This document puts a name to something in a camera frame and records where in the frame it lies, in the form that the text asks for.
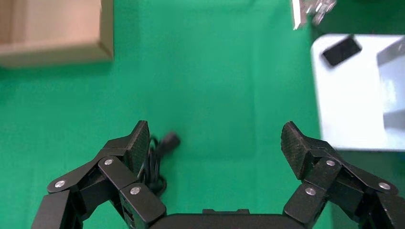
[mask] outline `black cable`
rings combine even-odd
[[[154,136],[150,137],[148,155],[144,161],[143,171],[139,173],[139,179],[158,197],[167,187],[166,179],[160,175],[160,160],[179,144],[180,139],[174,132],[168,133],[161,141]]]

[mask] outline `green backdrop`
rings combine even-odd
[[[319,137],[311,33],[288,0],[117,0],[114,63],[0,69],[0,225],[29,228],[50,181],[138,120],[181,147],[162,162],[168,213],[281,213],[299,182],[293,120]],[[125,228],[109,203],[85,228]],[[326,208],[316,228],[331,227]]]

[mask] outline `cardboard box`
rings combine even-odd
[[[0,66],[114,58],[113,0],[0,0]]]

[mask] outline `cable connector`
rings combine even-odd
[[[171,153],[180,145],[180,138],[175,132],[168,133],[156,146],[155,155],[162,158],[165,154]]]

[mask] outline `black smartphone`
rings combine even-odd
[[[343,41],[328,48],[322,53],[323,58],[331,67],[344,62],[352,56],[358,54],[362,48],[354,40],[353,36],[349,36]]]

